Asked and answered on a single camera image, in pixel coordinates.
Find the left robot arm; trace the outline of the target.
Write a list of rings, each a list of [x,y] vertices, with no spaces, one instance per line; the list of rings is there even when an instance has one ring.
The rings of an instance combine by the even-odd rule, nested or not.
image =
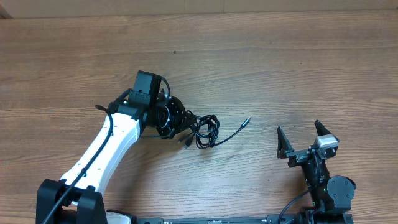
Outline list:
[[[135,223],[124,212],[106,210],[103,195],[118,164],[146,127],[161,139],[172,139],[195,122],[170,89],[167,80],[139,71],[133,88],[124,91],[107,108],[95,140],[78,162],[59,180],[46,179],[37,191],[36,223]]]

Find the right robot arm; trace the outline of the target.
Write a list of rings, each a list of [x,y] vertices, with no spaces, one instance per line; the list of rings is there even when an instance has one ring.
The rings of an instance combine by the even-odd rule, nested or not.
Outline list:
[[[277,128],[277,157],[288,159],[289,167],[301,167],[308,189],[291,200],[279,213],[277,223],[353,223],[351,201],[356,190],[355,182],[345,176],[331,176],[326,160],[336,155],[340,140],[327,130],[319,120],[314,122],[317,137],[307,149],[296,151],[281,127]],[[313,205],[303,207],[296,215],[286,211],[296,201],[310,194]]]

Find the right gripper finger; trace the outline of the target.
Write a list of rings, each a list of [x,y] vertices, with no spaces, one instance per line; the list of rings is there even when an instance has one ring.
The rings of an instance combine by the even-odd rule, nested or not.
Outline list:
[[[277,135],[278,135],[277,158],[278,159],[288,158],[289,154],[294,152],[294,149],[291,146],[289,140],[287,139],[285,133],[283,132],[280,126],[277,128]]]
[[[327,130],[327,128],[324,127],[324,125],[322,125],[322,123],[319,120],[316,120],[314,122],[314,125],[317,130],[317,136],[325,136],[331,134],[331,132]]]

